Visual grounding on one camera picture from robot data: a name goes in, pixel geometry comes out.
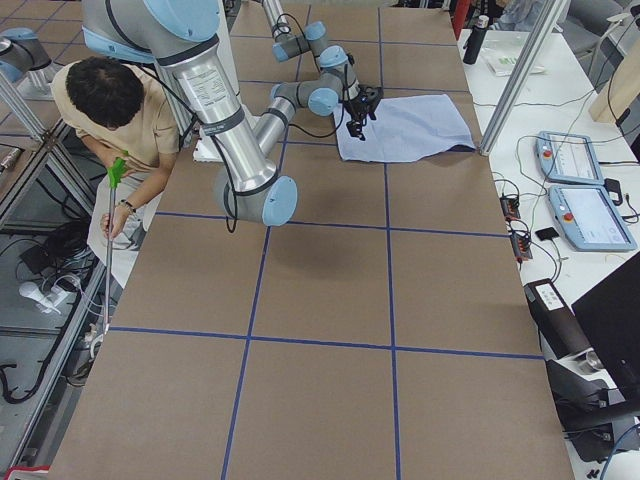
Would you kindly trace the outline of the person's hand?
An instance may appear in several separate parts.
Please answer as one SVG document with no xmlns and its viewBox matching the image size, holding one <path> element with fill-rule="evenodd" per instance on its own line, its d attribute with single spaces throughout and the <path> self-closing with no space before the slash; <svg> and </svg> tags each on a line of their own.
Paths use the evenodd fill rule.
<svg viewBox="0 0 640 480">
<path fill-rule="evenodd" d="M 100 220 L 100 227 L 107 239 L 115 239 L 124 229 L 129 213 L 117 207 L 113 213 L 105 213 Z"/>
</svg>

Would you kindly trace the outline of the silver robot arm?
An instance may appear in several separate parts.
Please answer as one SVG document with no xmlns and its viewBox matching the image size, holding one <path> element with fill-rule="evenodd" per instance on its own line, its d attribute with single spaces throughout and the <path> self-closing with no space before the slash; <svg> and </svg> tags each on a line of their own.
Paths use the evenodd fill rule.
<svg viewBox="0 0 640 480">
<path fill-rule="evenodd" d="M 362 139 L 383 90 L 359 81 L 352 56 L 330 44 L 322 22 L 294 35 L 279 2 L 265 1 L 262 6 L 276 59 L 286 61 L 310 52 L 319 77 L 277 85 L 269 108 L 255 124 L 247 118 L 218 56 L 219 34 L 226 28 L 218 2 L 86 1 L 83 30 L 91 50 L 157 64 L 176 80 L 225 165 L 214 194 L 229 218 L 280 226 L 293 216 L 298 191 L 295 181 L 281 175 L 267 155 L 296 111 L 307 108 L 318 116 L 330 116 L 342 106 L 351 117 L 346 124 L 349 134 Z"/>
<path fill-rule="evenodd" d="M 319 69 L 352 65 L 352 57 L 338 44 L 332 44 L 322 21 L 302 27 L 279 1 L 260 1 L 274 40 L 272 53 L 277 61 L 284 62 L 311 52 Z"/>
</svg>

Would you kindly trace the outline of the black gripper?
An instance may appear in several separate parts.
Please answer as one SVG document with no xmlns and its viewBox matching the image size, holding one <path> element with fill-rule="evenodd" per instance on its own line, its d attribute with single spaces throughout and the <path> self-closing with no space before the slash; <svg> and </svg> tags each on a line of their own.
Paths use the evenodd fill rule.
<svg viewBox="0 0 640 480">
<path fill-rule="evenodd" d="M 353 98 L 348 98 L 344 104 L 351 120 L 347 123 L 347 130 L 352 138 L 365 140 L 363 123 L 368 118 L 376 119 L 375 111 L 384 98 L 384 89 L 380 86 L 360 85 Z"/>
</svg>

